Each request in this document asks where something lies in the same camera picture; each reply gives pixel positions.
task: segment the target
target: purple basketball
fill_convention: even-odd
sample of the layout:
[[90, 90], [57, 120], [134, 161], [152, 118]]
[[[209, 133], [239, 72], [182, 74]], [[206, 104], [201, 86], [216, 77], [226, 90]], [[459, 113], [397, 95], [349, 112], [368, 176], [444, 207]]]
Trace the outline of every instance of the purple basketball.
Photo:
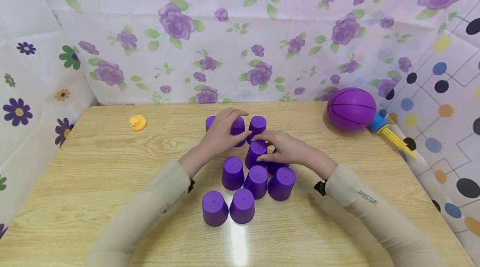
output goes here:
[[328, 117], [344, 131], [358, 131], [372, 122], [377, 112], [373, 96], [360, 88], [335, 92], [327, 104]]

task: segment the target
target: tabletop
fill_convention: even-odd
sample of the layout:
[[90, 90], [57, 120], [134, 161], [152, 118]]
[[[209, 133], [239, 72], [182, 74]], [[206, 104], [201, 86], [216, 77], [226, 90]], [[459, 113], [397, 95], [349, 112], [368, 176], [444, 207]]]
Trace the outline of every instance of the tabletop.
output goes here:
[[[85, 257], [108, 221], [172, 159], [179, 159], [205, 133], [205, 119], [227, 104], [97, 106], [75, 128], [28, 197], [0, 245], [0, 266], [73, 267]], [[353, 169], [427, 235], [448, 266], [474, 266], [404, 160], [366, 130], [341, 132], [325, 118], [324, 102], [235, 104], [321, 148]], [[143, 115], [147, 126], [129, 128]], [[303, 166], [290, 198], [268, 194], [255, 201], [245, 225], [228, 220], [207, 226], [202, 197], [220, 191], [223, 161], [244, 159], [248, 144], [215, 157], [195, 176], [195, 188], [164, 214], [136, 249], [133, 267], [392, 266], [359, 220], [313, 190], [318, 177]]]

